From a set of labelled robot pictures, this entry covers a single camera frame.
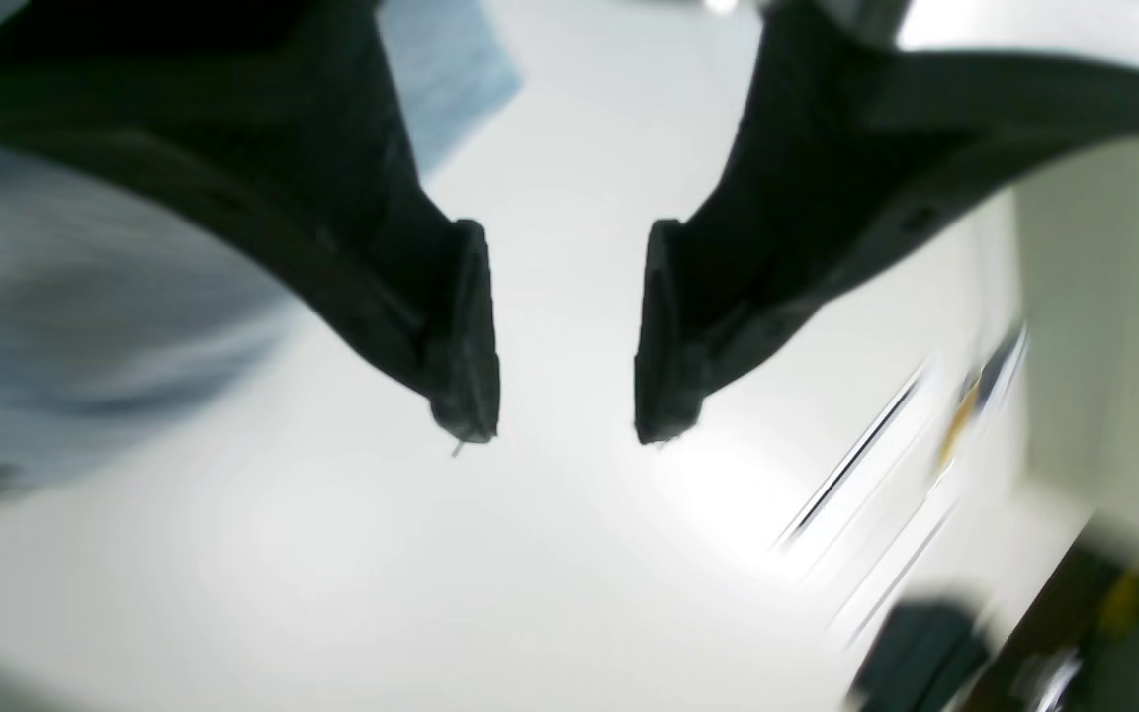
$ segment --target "black plastic part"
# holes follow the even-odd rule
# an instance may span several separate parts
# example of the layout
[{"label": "black plastic part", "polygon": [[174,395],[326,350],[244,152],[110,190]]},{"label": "black plastic part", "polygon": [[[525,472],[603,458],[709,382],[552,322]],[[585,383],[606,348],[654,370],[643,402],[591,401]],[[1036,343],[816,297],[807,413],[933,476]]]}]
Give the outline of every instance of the black plastic part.
[{"label": "black plastic part", "polygon": [[1008,181],[1139,134],[1139,72],[1008,55],[882,52],[813,0],[775,3],[736,145],[690,221],[649,236],[640,442],[772,357]]},{"label": "black plastic part", "polygon": [[212,230],[453,436],[497,434],[486,237],[420,188],[374,5],[33,0],[0,26],[0,146]]}]

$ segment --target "gray fabric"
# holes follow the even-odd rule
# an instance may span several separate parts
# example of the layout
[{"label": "gray fabric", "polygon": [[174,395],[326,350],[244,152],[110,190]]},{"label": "gray fabric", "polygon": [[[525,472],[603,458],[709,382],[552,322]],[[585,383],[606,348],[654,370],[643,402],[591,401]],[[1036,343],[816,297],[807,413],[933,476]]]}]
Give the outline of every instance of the gray fabric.
[{"label": "gray fabric", "polygon": [[[15,6],[0,0],[0,19]],[[475,0],[388,0],[379,19],[434,169],[518,81]],[[178,423],[247,373],[294,310],[180,216],[0,149],[0,486],[80,474]]]}]

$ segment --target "white surface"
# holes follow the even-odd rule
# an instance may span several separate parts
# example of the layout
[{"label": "white surface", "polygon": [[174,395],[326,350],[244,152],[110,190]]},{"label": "white surface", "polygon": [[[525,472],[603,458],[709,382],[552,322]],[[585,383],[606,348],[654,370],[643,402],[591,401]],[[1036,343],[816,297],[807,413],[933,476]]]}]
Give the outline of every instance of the white surface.
[{"label": "white surface", "polygon": [[1139,0],[912,0],[900,49],[1063,55],[1139,68]]},{"label": "white surface", "polygon": [[[714,185],[756,19],[493,8],[528,84],[431,190],[489,229],[500,440],[449,459],[424,401],[305,319],[194,423],[0,506],[5,668],[99,712],[839,707],[871,636],[847,649],[826,589],[787,579],[768,543],[918,363],[959,384],[980,325],[1011,311],[984,243],[1007,249],[1013,204],[833,303],[699,428],[641,449],[649,224]],[[998,496],[954,514],[962,538],[936,538],[896,595],[1030,600],[1070,545],[1070,524],[1046,526],[1056,505],[1003,504],[1022,449],[994,433],[957,463]],[[875,506],[911,513],[915,483],[887,478]],[[828,576],[849,595],[872,567],[852,559]]]},{"label": "white surface", "polygon": [[[927,450],[915,468],[920,472],[915,475],[923,482],[929,478],[932,473],[924,469],[927,469],[926,465],[933,465],[935,443],[927,443],[931,445],[927,449],[917,445],[928,431],[940,431],[940,420],[947,415],[950,396],[952,396],[950,378],[936,378],[931,370],[924,368],[918,371],[917,392],[900,407],[895,418],[891,419],[876,441],[860,455],[858,463],[846,472],[842,485],[828,497],[826,505],[817,514],[811,515],[804,529],[797,530],[795,524],[800,522],[800,517],[808,517],[805,513],[797,515],[794,524],[790,524],[790,530],[782,533],[781,540],[777,542],[776,554],[786,567],[792,568],[795,575],[806,576],[818,564],[822,571],[828,571],[837,568],[830,565],[835,562],[841,563],[842,559],[862,556],[866,543],[863,538],[854,535],[855,532],[849,535],[846,527],[850,524],[858,526],[871,519],[871,515],[865,517],[866,509],[870,514],[874,505],[891,500],[890,497],[880,497],[883,488],[890,492],[887,482],[891,478],[895,481],[900,478],[900,473],[895,473],[895,469],[901,461],[909,459],[909,455]],[[920,500],[920,491],[913,491],[911,494],[912,497],[904,498],[900,509],[910,509]],[[900,501],[895,501],[894,505],[900,505]],[[850,547],[851,550],[843,551],[843,547]]]}]

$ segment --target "blue cloth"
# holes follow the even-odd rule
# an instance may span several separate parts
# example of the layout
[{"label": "blue cloth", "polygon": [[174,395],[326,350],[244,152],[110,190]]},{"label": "blue cloth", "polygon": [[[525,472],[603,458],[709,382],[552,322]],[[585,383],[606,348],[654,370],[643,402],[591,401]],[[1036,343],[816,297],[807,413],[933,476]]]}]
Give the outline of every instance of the blue cloth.
[{"label": "blue cloth", "polygon": [[[0,0],[0,19],[15,6]],[[387,0],[379,23],[432,171],[518,77],[476,0]],[[177,423],[247,373],[298,308],[182,218],[0,149],[0,485],[87,472]]]}]

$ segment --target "dark object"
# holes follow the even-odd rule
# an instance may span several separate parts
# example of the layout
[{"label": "dark object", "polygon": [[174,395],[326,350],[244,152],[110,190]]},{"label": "dark object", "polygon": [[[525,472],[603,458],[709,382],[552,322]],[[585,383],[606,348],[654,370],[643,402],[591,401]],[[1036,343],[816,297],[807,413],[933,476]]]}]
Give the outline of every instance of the dark object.
[{"label": "dark object", "polygon": [[865,712],[941,712],[990,658],[954,605],[903,604],[886,619],[854,690]]},{"label": "dark object", "polygon": [[1024,669],[1031,660],[1044,660],[1063,649],[1079,648],[1084,666],[1071,693],[1083,690],[1084,678],[1092,674],[1093,662],[1103,656],[1105,647],[1096,632],[1101,612],[1126,573],[1124,566],[1101,554],[1107,545],[1093,532],[1093,527],[1085,530],[1058,564],[1035,596],[1031,611],[1018,621],[1000,653],[978,678],[964,711],[1021,709],[1018,688]]},{"label": "dark object", "polygon": [[773,3],[723,179],[690,221],[649,236],[640,442],[691,428],[820,306],[1002,185],[1134,134],[1139,71],[869,49],[813,0]]},{"label": "dark object", "polygon": [[453,436],[486,442],[500,400],[486,238],[421,190],[371,10],[34,0],[0,26],[0,146],[212,230]]}]

